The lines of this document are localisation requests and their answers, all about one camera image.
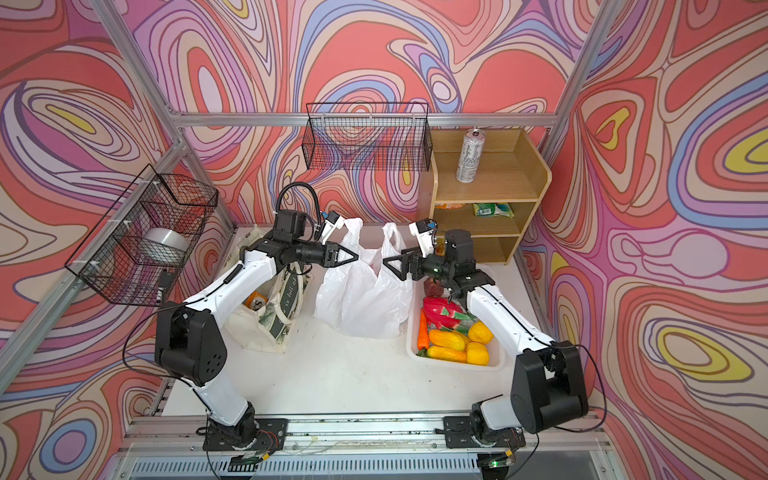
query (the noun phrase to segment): yellow fruit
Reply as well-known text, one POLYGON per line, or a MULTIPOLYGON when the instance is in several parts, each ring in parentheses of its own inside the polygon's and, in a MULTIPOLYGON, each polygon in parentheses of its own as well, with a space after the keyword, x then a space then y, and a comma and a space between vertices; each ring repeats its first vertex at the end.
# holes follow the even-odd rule
POLYGON ((437 346, 458 350, 463 352, 467 347, 466 342, 457 332, 446 332, 444 330, 429 330, 429 341, 437 346))
POLYGON ((493 340, 493 333, 491 333, 491 330, 489 330, 483 322, 477 322, 475 325, 469 327, 469 339, 472 342, 488 345, 491 340, 493 340))
POLYGON ((471 342, 469 337, 459 331, 456 331, 456 335, 460 336, 462 340, 464 340, 464 345, 465 345, 464 348, 466 349, 466 346, 469 345, 469 343, 471 342))
POLYGON ((485 366, 490 359, 488 349, 482 343, 471 342, 467 345, 467 363, 485 366))
POLYGON ((430 346, 427 349, 427 356, 431 359, 467 363, 467 354, 465 352, 459 352, 458 350, 454 349, 447 349, 444 346, 430 346))

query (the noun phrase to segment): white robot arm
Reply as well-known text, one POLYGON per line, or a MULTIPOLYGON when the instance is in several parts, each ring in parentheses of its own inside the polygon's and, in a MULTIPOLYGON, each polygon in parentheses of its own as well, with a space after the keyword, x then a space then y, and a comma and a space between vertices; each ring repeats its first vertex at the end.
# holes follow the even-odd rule
MULTIPOLYGON (((427 238, 427 226, 436 228, 433 220, 426 219, 412 224, 411 230, 427 238)), ((382 264, 401 280, 408 273, 414 280, 424 276, 438 280, 468 312, 482 319, 515 358, 510 395, 476 404, 475 437, 492 437, 493 432, 513 427, 536 433, 586 415, 587 393, 577 347, 556 343, 510 305, 493 279, 476 268, 470 233, 446 232, 443 257, 424 243, 385 258, 382 264)))
POLYGON ((165 303, 157 315, 155 363, 171 375, 194 383, 193 391, 210 410, 209 428, 225 436, 235 449, 251 446, 258 425, 253 420, 253 407, 223 371, 227 348, 220 330, 238 304, 292 263, 333 268, 357 260, 356 253, 328 241, 343 218, 334 212, 324 218, 324 222, 317 222, 313 238, 302 240, 307 214, 281 210, 278 203, 272 230, 241 249, 237 264, 184 302, 165 303))

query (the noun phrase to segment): wire basket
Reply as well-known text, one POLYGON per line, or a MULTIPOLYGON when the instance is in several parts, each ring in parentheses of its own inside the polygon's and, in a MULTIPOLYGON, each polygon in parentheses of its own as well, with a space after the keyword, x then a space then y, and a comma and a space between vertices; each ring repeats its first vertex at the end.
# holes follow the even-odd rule
POLYGON ((96 253, 73 262, 76 250, 65 266, 109 303, 159 305, 200 240, 218 196, 214 187, 186 175, 155 172, 96 253))
POLYGON ((306 105, 307 169, 429 170, 429 105, 341 102, 306 105))

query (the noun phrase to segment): metal grille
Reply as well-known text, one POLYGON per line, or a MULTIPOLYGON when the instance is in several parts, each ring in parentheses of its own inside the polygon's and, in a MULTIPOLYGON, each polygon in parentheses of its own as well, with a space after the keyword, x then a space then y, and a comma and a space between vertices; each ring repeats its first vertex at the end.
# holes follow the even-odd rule
POLYGON ((76 272, 68 260, 66 267, 110 303, 156 306, 175 284, 217 202, 218 192, 209 185, 185 175, 155 174, 84 266, 76 272), (187 247, 146 238, 154 228, 175 231, 187 247))
POLYGON ((429 170, 425 103, 314 103, 302 149, 308 169, 429 170))
POLYGON ((126 478, 210 478, 210 467, 219 476, 311 478, 313 475, 427 473, 479 473, 472 453, 427 453, 397 455, 273 455, 260 465, 231 465, 229 457, 207 459, 184 457, 137 458, 126 478))

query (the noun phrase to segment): swirly patterned wall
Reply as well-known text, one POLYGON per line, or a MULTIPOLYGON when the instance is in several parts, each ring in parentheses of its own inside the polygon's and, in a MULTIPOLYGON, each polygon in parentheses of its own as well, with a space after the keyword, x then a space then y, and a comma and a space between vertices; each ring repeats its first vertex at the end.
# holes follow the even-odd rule
POLYGON ((767 65, 766 2, 628 2, 525 238, 627 478, 768 477, 767 65))
MULTIPOLYGON (((87 0, 0 1, 0 45, 1 348, 168 142, 87 0)), ((213 218, 174 298, 207 283, 226 237, 213 218)), ((0 396, 1 479, 97 478, 157 391, 120 361, 146 313, 81 293, 0 396)), ((130 352, 150 358, 153 336, 130 352)))
MULTIPOLYGON (((301 112, 312 101, 551 112, 597 8, 587 0, 121 6, 172 108, 190 112, 301 112)), ((307 172, 303 129, 200 127, 187 136, 238 223, 270 222, 275 196, 292 180, 312 183, 323 209, 413 220, 418 173, 307 172)), ((308 206, 305 195, 291 201, 308 206)))

